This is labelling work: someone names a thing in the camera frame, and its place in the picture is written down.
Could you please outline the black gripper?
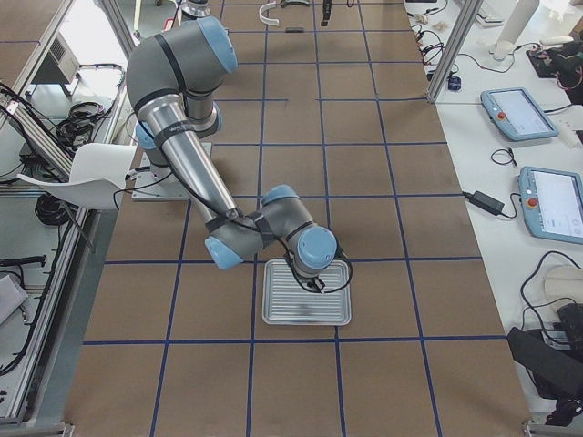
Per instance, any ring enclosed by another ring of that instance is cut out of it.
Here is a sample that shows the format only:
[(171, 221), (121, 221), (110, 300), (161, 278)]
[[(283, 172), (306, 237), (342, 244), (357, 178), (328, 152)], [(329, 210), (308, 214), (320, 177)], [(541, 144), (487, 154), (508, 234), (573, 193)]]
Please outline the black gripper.
[(318, 277), (307, 278), (302, 276), (296, 270), (293, 272), (293, 277), (298, 285), (307, 292), (324, 292), (325, 283)]

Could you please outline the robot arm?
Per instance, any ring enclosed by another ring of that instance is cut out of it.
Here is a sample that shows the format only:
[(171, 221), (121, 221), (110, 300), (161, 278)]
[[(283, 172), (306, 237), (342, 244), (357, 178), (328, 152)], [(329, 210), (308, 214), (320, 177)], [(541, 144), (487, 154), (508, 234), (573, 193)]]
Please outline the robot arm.
[[(270, 18), (267, 13), (274, 8), (285, 8), (292, 5), (310, 6), (309, 1), (270, 1), (263, 4), (258, 11), (258, 18), (261, 23), (267, 26), (279, 26), (280, 20)], [(177, 7), (177, 18), (175, 26), (183, 25), (188, 21), (196, 21), (210, 16), (208, 1), (182, 1)]]
[(218, 268), (230, 269), (279, 242), (300, 286), (324, 293), (319, 276), (342, 254), (333, 233), (313, 220), (287, 185), (264, 194), (259, 210), (242, 214), (200, 142), (220, 126), (212, 93), (237, 66), (227, 30), (216, 17), (188, 20), (131, 52), (128, 97), (163, 164), (198, 201), (209, 232), (205, 246)]

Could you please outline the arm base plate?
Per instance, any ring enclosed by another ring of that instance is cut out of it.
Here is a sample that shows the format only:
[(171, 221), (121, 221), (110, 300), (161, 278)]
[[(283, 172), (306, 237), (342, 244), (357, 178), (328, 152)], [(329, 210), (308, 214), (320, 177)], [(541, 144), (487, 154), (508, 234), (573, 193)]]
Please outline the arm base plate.
[(131, 194), (134, 201), (179, 201), (189, 197), (168, 168), (154, 167), (151, 170), (146, 153), (142, 154), (140, 165), (148, 169), (137, 174), (136, 188)]

